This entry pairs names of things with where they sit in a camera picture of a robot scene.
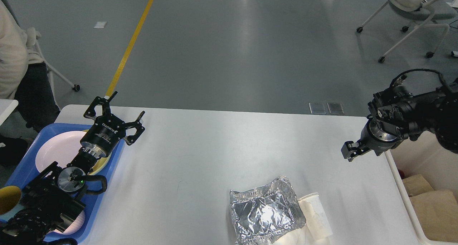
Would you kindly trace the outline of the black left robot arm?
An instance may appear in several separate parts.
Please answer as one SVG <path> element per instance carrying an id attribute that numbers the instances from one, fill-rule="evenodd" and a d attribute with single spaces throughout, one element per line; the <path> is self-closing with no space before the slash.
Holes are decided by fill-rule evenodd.
<path id="1" fill-rule="evenodd" d="M 45 236 L 64 232 L 85 209 L 84 196 L 98 196 L 107 190 L 103 175 L 92 175 L 93 167 L 107 157 L 121 140 L 134 144 L 145 131 L 142 111 L 135 121 L 125 122 L 110 110 L 116 96 L 95 97 L 84 113 L 94 124 L 80 140 L 77 155 L 65 167 L 54 161 L 21 190 L 22 207 L 1 225 L 2 245 L 47 245 Z"/>

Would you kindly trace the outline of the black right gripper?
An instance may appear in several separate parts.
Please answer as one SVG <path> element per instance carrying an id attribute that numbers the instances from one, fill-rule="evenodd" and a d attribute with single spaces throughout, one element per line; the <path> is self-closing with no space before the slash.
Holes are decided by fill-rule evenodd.
<path id="1" fill-rule="evenodd" d="M 344 159 L 353 162 L 354 158 L 374 151 L 377 156 L 391 149 L 395 149 L 401 140 L 396 136 L 379 129 L 374 119 L 369 119 L 361 131 L 359 141 L 345 141 L 341 148 Z"/>

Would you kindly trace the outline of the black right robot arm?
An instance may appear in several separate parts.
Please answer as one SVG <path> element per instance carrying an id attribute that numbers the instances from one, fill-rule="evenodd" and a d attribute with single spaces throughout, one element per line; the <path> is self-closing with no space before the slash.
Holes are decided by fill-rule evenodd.
<path id="1" fill-rule="evenodd" d="M 417 141 L 426 131 L 434 134 L 444 149 L 457 153 L 457 81 L 447 83 L 440 72 L 420 68 L 419 71 L 437 74 L 441 86 L 414 95 L 402 83 L 409 73 L 416 71 L 402 72 L 387 89 L 373 95 L 360 139 L 345 141 L 341 149 L 343 158 L 352 162 L 370 151 L 379 156 L 407 139 Z"/>

